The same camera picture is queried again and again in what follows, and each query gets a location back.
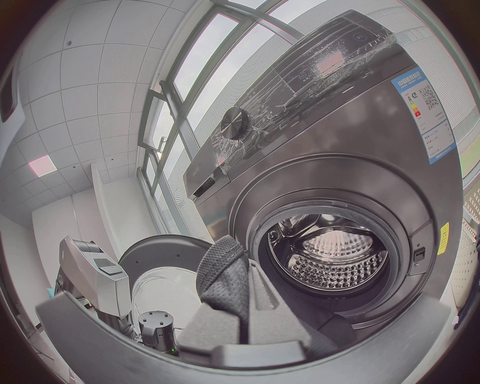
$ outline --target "glass window pane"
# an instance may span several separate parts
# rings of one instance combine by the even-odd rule
[[[175,223],[175,220],[173,219],[172,213],[168,209],[167,202],[163,197],[162,190],[160,189],[159,185],[157,185],[155,189],[155,200],[157,202],[159,214],[167,226],[165,229],[168,231],[168,233],[180,235],[180,231]]]
[[[150,187],[152,187],[153,179],[155,178],[155,170],[153,169],[152,161],[150,158],[147,160],[147,179]]]
[[[162,109],[160,110],[160,114],[158,116],[158,120],[156,122],[156,127],[153,132],[153,143],[155,148],[159,148],[159,152],[161,153],[163,147],[165,146],[165,142],[167,141],[168,134],[173,126],[173,117],[170,115],[170,109],[168,108],[167,103],[163,103]]]
[[[288,0],[270,13],[270,16],[289,24],[308,10],[326,0]]]
[[[194,102],[187,119],[200,145],[223,114],[291,45],[256,25],[225,57]]]
[[[185,149],[183,146],[183,141],[180,138],[180,135],[177,135],[177,138],[173,142],[172,149],[170,150],[170,153],[168,154],[167,160],[165,162],[165,165],[163,166],[163,173],[165,175],[165,178],[168,180],[170,177],[170,173],[172,173],[173,167],[177,163],[182,151]]]
[[[153,96],[148,110],[143,142],[153,148],[158,148],[162,142],[166,141],[172,126],[173,118],[170,115],[168,104]]]
[[[241,4],[241,5],[246,5],[247,7],[250,7],[250,8],[258,8],[265,2],[265,0],[232,0],[232,2]]]
[[[213,242],[197,208],[195,207],[195,203],[187,197],[185,183],[183,182],[183,174],[190,165],[190,159],[183,147],[182,141],[179,139],[180,137],[177,137],[174,144],[175,146],[177,143],[180,143],[177,146],[177,148],[180,148],[180,154],[177,155],[177,152],[175,153],[177,160],[170,160],[169,155],[165,164],[168,165],[168,168],[170,169],[168,176],[165,174],[168,189],[170,189],[173,201],[175,202],[190,235],[208,242]]]
[[[228,54],[205,85],[192,109],[188,121],[195,131],[205,111],[212,105],[218,94],[237,73],[240,67],[272,36],[273,32],[261,25],[255,26]]]
[[[238,23],[224,15],[216,15],[195,41],[175,76],[175,86],[185,98],[198,74],[218,46]]]

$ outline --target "warning sticker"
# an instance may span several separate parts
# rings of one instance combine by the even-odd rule
[[[417,67],[392,80],[423,139],[430,164],[456,147],[452,128],[437,94]]]
[[[446,223],[443,227],[440,228],[440,245],[438,246],[437,255],[441,255],[447,249],[449,229],[449,223]]]

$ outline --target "washing machine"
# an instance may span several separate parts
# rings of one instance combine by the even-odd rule
[[[356,11],[280,57],[184,175],[212,238],[233,236],[314,328],[359,342],[419,296],[439,300],[462,222],[445,111],[395,35]]]

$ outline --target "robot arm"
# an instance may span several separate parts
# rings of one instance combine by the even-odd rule
[[[94,242],[60,242],[60,270],[55,294],[62,290],[77,299],[87,299],[98,318],[124,335],[133,335],[130,311],[132,300],[128,275]]]

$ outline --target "drop ceiling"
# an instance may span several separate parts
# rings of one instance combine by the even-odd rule
[[[18,76],[26,121],[0,167],[0,214],[32,227],[31,212],[136,173],[146,92],[163,50],[195,0],[66,0],[26,44]],[[37,177],[28,162],[58,170]]]

